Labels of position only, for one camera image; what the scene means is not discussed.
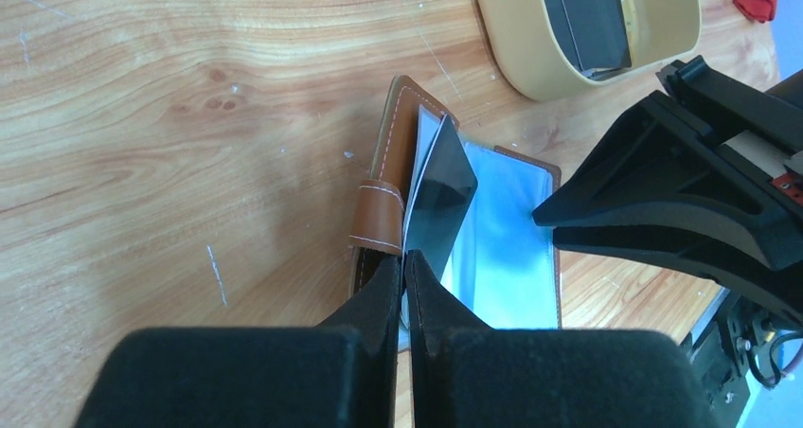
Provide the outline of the brown leather card holder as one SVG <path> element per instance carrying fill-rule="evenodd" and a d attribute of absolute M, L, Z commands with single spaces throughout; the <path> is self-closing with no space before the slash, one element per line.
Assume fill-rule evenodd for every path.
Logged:
<path fill-rule="evenodd" d="M 533 210 L 558 188 L 560 170 L 511 150 L 466 139 L 448 107 L 412 78 L 390 84 L 368 176 L 357 189 L 348 237 L 355 250 L 353 292 L 370 281 L 380 261 L 403 257 L 403 221 L 419 115 L 449 115 L 478 187 L 437 281 L 483 322 L 499 330 L 557 330 L 561 275 L 550 229 Z"/>

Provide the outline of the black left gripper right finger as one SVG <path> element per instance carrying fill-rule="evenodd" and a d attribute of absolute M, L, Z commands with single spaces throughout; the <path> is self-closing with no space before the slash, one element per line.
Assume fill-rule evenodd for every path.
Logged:
<path fill-rule="evenodd" d="M 408 253 L 418 427 L 713 427 L 685 354 L 653 330 L 497 330 Z"/>

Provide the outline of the beige oval tray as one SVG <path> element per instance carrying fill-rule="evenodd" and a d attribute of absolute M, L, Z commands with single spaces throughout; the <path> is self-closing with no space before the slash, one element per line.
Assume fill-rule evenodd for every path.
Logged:
<path fill-rule="evenodd" d="M 591 80 L 563 55 L 544 0 L 477 0 L 494 58 L 522 95 L 550 101 L 607 87 L 690 55 L 700 40 L 700 0 L 627 0 L 632 67 Z"/>

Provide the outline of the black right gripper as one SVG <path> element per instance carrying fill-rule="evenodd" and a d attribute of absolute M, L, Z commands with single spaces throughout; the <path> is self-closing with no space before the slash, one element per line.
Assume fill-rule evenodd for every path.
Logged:
<path fill-rule="evenodd" d="M 676 60 L 533 213 L 561 250 L 709 279 L 802 323 L 802 72 L 765 92 Z"/>

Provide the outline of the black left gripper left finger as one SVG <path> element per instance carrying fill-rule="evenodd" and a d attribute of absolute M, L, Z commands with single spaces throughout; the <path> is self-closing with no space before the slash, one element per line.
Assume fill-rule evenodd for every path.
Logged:
<path fill-rule="evenodd" d="M 389 427 L 400 261 L 313 327 L 153 328 L 107 357 L 79 427 Z"/>

